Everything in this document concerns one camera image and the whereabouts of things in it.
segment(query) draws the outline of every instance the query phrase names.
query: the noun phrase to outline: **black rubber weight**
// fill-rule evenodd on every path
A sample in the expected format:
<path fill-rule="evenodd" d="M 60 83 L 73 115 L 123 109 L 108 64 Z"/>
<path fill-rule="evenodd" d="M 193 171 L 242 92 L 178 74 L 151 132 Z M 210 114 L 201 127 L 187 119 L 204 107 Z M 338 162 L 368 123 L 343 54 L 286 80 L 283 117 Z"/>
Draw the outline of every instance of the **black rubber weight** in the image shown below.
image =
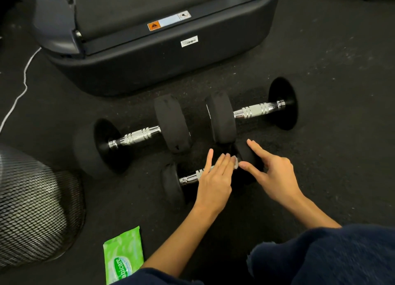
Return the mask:
<path fill-rule="evenodd" d="M 129 167 L 130 154 L 124 147 L 112 151 L 108 141 L 121 137 L 106 119 L 80 128 L 73 138 L 73 151 L 81 169 L 95 179 L 121 174 Z"/>
<path fill-rule="evenodd" d="M 234 143 L 237 136 L 232 105 L 225 91 L 212 93 L 206 98 L 213 139 L 219 144 Z"/>
<path fill-rule="evenodd" d="M 176 164 L 166 165 L 161 171 L 161 177 L 167 200 L 176 208 L 182 207 L 185 204 L 185 198 L 177 175 Z"/>
<path fill-rule="evenodd" d="M 309 88 L 298 75 L 289 75 L 274 79 L 269 89 L 268 102 L 284 100 L 284 110 L 269 114 L 271 121 L 279 128 L 291 130 L 303 126 L 309 112 Z"/>
<path fill-rule="evenodd" d="M 186 125 L 180 104 L 173 95 L 165 95 L 154 100 L 156 118 L 172 153 L 183 153 L 192 146 L 191 135 Z"/>
<path fill-rule="evenodd" d="M 233 153 L 240 161 L 247 161 L 255 168 L 262 170 L 264 168 L 262 160 L 247 145 L 246 141 L 237 141 L 233 144 Z"/>

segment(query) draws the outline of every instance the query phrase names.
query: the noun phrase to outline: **green package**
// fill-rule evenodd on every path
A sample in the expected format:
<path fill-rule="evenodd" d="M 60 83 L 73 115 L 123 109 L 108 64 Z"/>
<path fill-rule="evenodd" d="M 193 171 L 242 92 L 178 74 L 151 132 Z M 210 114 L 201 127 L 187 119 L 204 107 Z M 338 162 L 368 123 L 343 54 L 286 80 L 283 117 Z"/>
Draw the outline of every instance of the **green package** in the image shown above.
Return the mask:
<path fill-rule="evenodd" d="M 130 276 L 144 263 L 140 226 L 106 241 L 103 248 L 107 285 Z"/>

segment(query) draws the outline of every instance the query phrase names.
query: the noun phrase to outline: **treadmill belt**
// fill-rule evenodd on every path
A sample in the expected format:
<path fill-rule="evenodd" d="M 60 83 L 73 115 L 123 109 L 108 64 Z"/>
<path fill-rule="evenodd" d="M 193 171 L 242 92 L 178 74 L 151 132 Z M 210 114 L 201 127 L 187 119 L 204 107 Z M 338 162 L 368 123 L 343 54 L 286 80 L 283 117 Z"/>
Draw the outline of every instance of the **treadmill belt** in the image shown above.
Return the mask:
<path fill-rule="evenodd" d="M 209 0 L 76 0 L 77 28 L 85 40 L 155 21 Z"/>

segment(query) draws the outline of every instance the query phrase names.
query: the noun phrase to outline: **dumbbell handle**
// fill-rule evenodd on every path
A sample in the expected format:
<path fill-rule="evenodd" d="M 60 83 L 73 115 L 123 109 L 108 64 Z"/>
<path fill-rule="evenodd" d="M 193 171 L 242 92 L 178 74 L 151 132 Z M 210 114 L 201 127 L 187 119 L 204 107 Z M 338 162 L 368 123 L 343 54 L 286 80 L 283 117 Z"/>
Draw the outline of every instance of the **dumbbell handle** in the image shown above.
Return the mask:
<path fill-rule="evenodd" d="M 238 158 L 236 158 L 236 163 L 235 163 L 234 169 L 236 169 L 236 168 L 239 167 L 239 161 L 240 161 L 240 160 L 239 160 Z M 180 181 L 181 186 L 186 185 L 186 184 L 191 184 L 191 183 L 198 182 L 199 179 L 200 179 L 200 177 L 201 177 L 201 174 L 202 174 L 203 172 L 204 172 L 204 169 L 202 169 L 202 170 L 197 170 L 196 173 L 194 173 L 194 174 L 192 174 L 192 175 L 189 175 L 189 176 L 187 176 L 187 177 L 180 178 L 179 181 Z"/>
<path fill-rule="evenodd" d="M 277 102 L 260 103 L 233 112 L 235 118 L 249 119 L 253 117 L 262 116 L 285 108 L 285 101 L 279 100 Z"/>
<path fill-rule="evenodd" d="M 159 126 L 147 127 L 132 133 L 128 133 L 117 140 L 110 140 L 108 141 L 108 145 L 111 149 L 118 149 L 119 146 L 130 146 L 135 143 L 147 140 L 151 138 L 152 135 L 160 132 L 161 130 Z"/>

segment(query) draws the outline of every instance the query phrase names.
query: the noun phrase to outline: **rubber gym floor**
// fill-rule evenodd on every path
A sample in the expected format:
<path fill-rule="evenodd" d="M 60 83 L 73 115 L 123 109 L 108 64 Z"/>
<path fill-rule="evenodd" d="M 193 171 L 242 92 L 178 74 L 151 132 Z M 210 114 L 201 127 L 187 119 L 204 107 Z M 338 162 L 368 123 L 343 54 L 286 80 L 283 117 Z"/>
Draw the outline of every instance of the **rubber gym floor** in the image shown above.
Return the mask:
<path fill-rule="evenodd" d="M 0 40 L 0 116 L 22 92 L 23 68 L 38 48 L 28 17 L 32 0 L 4 18 Z M 76 170 L 72 134 L 96 118 L 130 132 L 156 124 L 152 99 L 173 93 L 194 145 L 177 158 L 185 171 L 202 168 L 209 148 L 204 98 L 225 89 L 234 108 L 264 102 L 270 81 L 297 73 L 315 92 L 309 123 L 282 131 L 264 118 L 238 123 L 251 138 L 294 164 L 300 187 L 340 224 L 395 225 L 395 0 L 280 0 L 264 43 L 234 58 L 122 98 L 79 91 L 41 53 L 28 71 L 29 89 L 8 119 L 0 141 L 53 166 Z M 7 270 L 2 284 L 104 284 L 103 243 L 141 227 L 148 258 L 177 228 L 192 203 L 174 211 L 165 200 L 160 169 L 172 160 L 159 136 L 132 149 L 119 178 L 83 176 L 86 223 L 62 257 Z M 304 228 L 253 183 L 230 200 L 190 260 L 183 277 L 216 283 L 245 273 L 244 260 L 261 241 L 284 242 Z"/>

